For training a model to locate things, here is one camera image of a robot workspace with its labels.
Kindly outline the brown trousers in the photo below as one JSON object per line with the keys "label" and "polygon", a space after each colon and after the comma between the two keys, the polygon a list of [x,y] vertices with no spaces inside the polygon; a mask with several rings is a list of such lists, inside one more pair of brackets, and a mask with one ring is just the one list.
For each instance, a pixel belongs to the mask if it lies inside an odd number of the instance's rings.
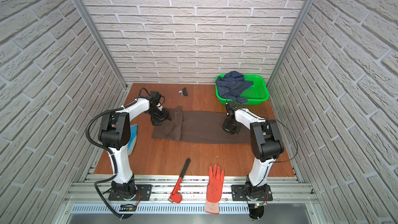
{"label": "brown trousers", "polygon": [[155,126],[152,138],[201,144],[249,144],[250,130],[242,126],[238,134],[222,128],[226,114],[206,111],[183,111],[179,106],[169,109],[171,120]]}

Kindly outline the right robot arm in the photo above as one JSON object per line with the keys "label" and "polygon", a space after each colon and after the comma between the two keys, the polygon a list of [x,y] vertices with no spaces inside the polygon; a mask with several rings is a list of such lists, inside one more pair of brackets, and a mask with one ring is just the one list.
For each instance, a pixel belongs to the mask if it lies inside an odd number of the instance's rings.
{"label": "right robot arm", "polygon": [[227,117],[222,128],[226,133],[239,134],[242,126],[250,131],[251,150],[255,159],[243,187],[244,197],[252,201],[272,201],[267,178],[272,165],[285,151],[276,119],[259,117],[235,102],[226,103],[225,108]]}

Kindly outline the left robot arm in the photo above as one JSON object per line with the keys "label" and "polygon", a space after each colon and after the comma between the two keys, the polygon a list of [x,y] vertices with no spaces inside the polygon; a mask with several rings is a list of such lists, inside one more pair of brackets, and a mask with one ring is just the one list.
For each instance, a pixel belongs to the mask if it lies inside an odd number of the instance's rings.
{"label": "left robot arm", "polygon": [[130,200],[138,194],[129,165],[130,122],[142,113],[150,115],[153,126],[171,120],[169,111],[163,108],[164,100],[159,92],[151,91],[147,95],[139,95],[127,105],[103,113],[98,140],[106,148],[113,166],[111,194],[118,199]]}

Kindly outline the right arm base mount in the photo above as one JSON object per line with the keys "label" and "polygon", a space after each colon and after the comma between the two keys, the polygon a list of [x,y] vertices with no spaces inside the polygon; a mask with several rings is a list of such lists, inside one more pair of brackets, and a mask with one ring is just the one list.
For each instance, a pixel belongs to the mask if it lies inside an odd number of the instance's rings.
{"label": "right arm base mount", "polygon": [[268,184],[259,187],[254,187],[249,183],[232,185],[231,191],[233,201],[273,201],[272,191]]}

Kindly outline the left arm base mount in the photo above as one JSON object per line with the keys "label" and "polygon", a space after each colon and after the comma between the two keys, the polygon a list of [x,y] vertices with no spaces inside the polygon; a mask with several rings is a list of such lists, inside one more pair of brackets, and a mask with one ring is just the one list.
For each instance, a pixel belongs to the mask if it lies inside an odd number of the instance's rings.
{"label": "left arm base mount", "polygon": [[140,184],[140,185],[135,185],[135,187],[136,187],[136,193],[134,196],[128,196],[126,194],[118,193],[115,190],[112,190],[109,193],[108,200],[109,201],[138,202],[138,197],[140,197],[140,201],[149,201],[150,200],[152,185]]}

